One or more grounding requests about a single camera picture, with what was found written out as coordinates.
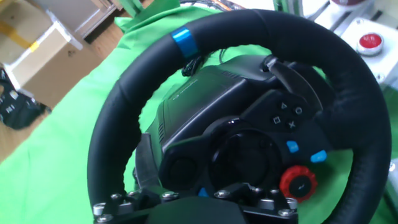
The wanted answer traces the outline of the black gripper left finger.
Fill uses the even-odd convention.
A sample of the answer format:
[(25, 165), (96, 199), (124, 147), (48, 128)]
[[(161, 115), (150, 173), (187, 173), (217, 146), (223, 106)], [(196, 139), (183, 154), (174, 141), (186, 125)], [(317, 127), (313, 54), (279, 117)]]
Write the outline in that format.
[(145, 223), (156, 207), (198, 195), (198, 187), (170, 190), (159, 185), (143, 187), (124, 195), (112, 194), (108, 201), (93, 206), (93, 223)]

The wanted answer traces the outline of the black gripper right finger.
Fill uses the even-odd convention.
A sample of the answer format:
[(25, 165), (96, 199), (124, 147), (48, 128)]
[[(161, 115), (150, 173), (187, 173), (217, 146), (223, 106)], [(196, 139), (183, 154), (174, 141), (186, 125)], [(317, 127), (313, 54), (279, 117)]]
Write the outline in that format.
[(200, 197), (213, 198), (223, 213), (237, 223), (242, 218), (246, 223), (297, 224), (297, 201), (286, 198), (277, 189), (262, 189), (249, 183), (235, 183), (219, 190), (201, 187)]

